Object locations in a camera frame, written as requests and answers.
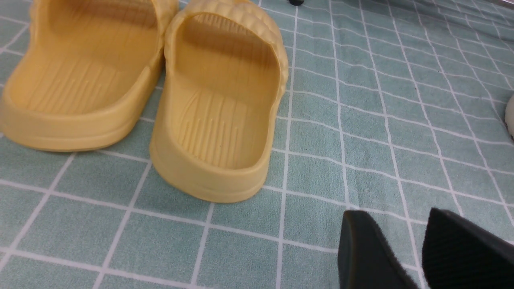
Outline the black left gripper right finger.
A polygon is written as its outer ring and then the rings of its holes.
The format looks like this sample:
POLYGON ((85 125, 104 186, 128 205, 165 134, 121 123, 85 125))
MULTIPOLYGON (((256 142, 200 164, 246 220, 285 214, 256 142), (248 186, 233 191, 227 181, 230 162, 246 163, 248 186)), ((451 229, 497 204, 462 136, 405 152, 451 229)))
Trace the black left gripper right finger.
POLYGON ((422 268, 432 289, 512 289, 514 247, 454 212, 432 208, 422 268))

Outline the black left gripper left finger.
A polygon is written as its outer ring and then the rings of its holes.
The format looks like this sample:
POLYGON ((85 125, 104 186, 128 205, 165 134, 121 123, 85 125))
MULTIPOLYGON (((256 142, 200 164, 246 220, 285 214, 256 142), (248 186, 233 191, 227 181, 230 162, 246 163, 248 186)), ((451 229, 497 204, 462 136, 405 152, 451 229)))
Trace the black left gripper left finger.
POLYGON ((338 249, 342 289, 418 289, 394 255, 374 218, 361 210, 343 214, 338 249))

